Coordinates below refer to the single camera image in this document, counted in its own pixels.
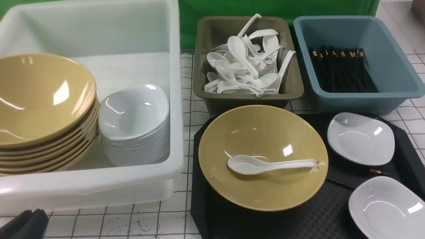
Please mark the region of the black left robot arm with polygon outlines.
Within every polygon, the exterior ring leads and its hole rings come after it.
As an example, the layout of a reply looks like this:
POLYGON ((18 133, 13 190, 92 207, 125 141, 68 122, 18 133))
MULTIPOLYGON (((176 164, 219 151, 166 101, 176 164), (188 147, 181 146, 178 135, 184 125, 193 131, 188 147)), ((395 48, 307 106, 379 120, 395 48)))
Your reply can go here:
POLYGON ((44 210, 25 210, 0 229, 1 239, 43 239, 49 217, 44 210))

